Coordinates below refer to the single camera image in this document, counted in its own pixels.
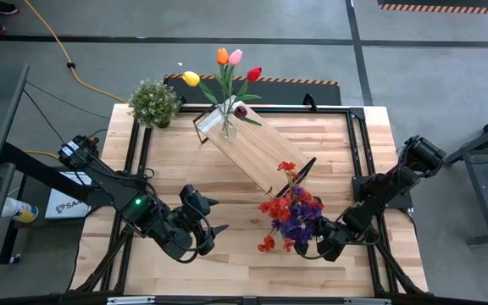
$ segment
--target gray floor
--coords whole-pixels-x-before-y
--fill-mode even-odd
[[[380,11],[374,0],[354,2],[362,39],[488,41],[488,15],[389,12]],[[22,2],[15,3],[22,13],[3,19],[9,33],[47,33]],[[342,0],[32,3],[57,33],[65,35],[351,39]],[[128,97],[146,78],[184,70],[209,73],[220,45],[66,43],[66,47],[83,80]],[[343,104],[363,105],[351,46],[224,47],[244,51],[240,73],[262,65],[265,76],[338,80]],[[397,145],[420,134],[450,153],[488,123],[488,48],[364,47],[363,55],[374,105],[388,107]],[[32,83],[97,114],[110,115],[114,101],[78,86],[55,43],[0,42],[0,63],[16,61],[31,65]],[[107,120],[57,103],[35,88],[27,90],[64,138],[107,126]],[[55,152],[59,147],[25,97],[9,140],[23,149]],[[488,301],[488,246],[466,246],[466,239],[486,233],[466,169],[461,164],[443,169],[412,190],[412,196],[430,291]],[[3,233],[0,230],[0,242]],[[24,261],[0,266],[0,297],[48,294],[68,285],[80,228],[27,233],[20,237]]]

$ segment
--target desk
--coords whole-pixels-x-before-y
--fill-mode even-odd
[[[123,169],[133,119],[126,105],[115,105],[108,127],[102,160]],[[397,163],[386,109],[365,108],[369,141],[378,172]],[[344,117],[333,114],[261,114],[277,131],[309,157],[318,160],[304,181],[325,204],[334,219],[352,203],[354,176]],[[197,140],[192,120],[197,114],[178,114],[165,130],[153,130],[146,166],[156,171],[150,181],[170,206],[180,204],[178,193],[192,183],[205,196],[220,200],[208,216],[212,225],[230,227],[216,237],[216,247],[205,257],[183,265],[172,261],[149,239],[134,239],[125,287],[126,294],[148,295],[256,295],[286,297],[372,296],[369,261],[365,247],[346,247],[334,262],[308,261],[294,252],[260,253],[257,244],[270,231],[270,220],[257,206],[263,191],[214,144]],[[358,147],[362,149],[361,135]],[[141,143],[137,143],[136,157]],[[361,165],[366,163],[361,158]],[[72,288],[95,269],[105,252],[114,210],[100,208],[85,223],[80,240]],[[415,284],[427,289],[412,224],[395,210],[385,212],[391,251]],[[378,254],[382,283],[385,268]],[[118,273],[115,260],[113,278]]]

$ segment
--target orange tulip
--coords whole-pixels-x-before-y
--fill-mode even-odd
[[[218,49],[218,64],[227,64],[229,62],[229,54],[224,47]]]

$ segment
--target orange extension cord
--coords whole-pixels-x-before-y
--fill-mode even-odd
[[[91,86],[91,85],[88,85],[86,84],[84,81],[82,81],[78,75],[76,74],[76,71],[75,71],[75,63],[73,63],[73,61],[71,60],[71,57],[69,56],[69,54],[67,53],[67,50],[65,50],[65,47],[64,45],[61,43],[61,41],[58,39],[58,36],[54,33],[54,31],[52,30],[52,28],[50,27],[50,25],[41,17],[41,15],[39,13],[37,13],[36,9],[33,7],[33,5],[31,5],[31,3],[28,1],[28,0],[24,0],[25,4],[27,4],[27,6],[29,6],[31,8],[31,10],[33,11],[33,13],[35,13],[35,15],[37,15],[37,17],[42,21],[42,23],[48,28],[48,30],[50,31],[50,33],[52,34],[52,36],[54,37],[54,39],[56,40],[56,42],[59,44],[59,46],[61,47],[62,51],[64,51],[64,54],[65,54],[65,57],[67,58],[67,65],[69,67],[69,69],[71,69],[71,72],[73,72],[73,75],[75,76],[75,79],[76,81],[78,81],[81,85],[83,85],[84,87],[88,88],[88,89],[91,89],[95,92],[99,92],[99,93],[102,93],[106,96],[109,96],[117,101],[120,101],[122,103],[127,103],[127,101],[125,101],[123,98],[121,97],[117,97],[115,96],[114,94],[112,93],[109,93],[109,92],[106,92],[106,91],[103,91],[101,89],[98,89],[94,86]]]

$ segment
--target wooden board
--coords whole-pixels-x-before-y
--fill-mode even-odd
[[[293,162],[298,173],[306,165],[308,158],[245,103],[238,102],[233,107],[236,106],[245,107],[247,117],[261,126],[230,116],[229,120],[236,128],[236,135],[226,139],[221,134],[221,115],[214,110],[198,122],[197,127],[263,191],[272,190],[273,194],[277,194],[287,185],[286,174],[278,170],[278,164],[282,161]]]
[[[125,105],[114,107],[103,149],[103,160],[121,169],[132,118]],[[374,164],[386,172],[397,162],[385,108],[365,108]],[[201,145],[191,120],[179,114],[166,130],[153,132],[147,167],[156,171],[150,181],[169,205],[180,204],[178,193],[192,183],[204,195],[220,200],[208,216],[212,225],[230,228],[215,240],[206,257],[182,265],[168,258],[151,239],[136,238],[127,275],[127,294],[148,295],[258,295],[299,297],[372,296],[365,247],[346,247],[334,262],[309,261],[294,252],[260,253],[257,244],[270,231],[270,221],[257,210],[265,200],[263,190],[235,166],[212,142]],[[332,219],[352,203],[353,176],[346,119],[336,114],[265,114],[262,116],[286,139],[318,161],[305,180],[306,187],[325,203]],[[358,134],[360,155],[363,156]],[[95,269],[108,245],[114,211],[101,208],[86,220],[80,240],[73,287]],[[385,212],[394,257],[421,289],[426,290],[424,271],[412,224],[398,211]],[[387,287],[383,260],[378,254],[380,275]],[[118,264],[113,275],[118,273]]]

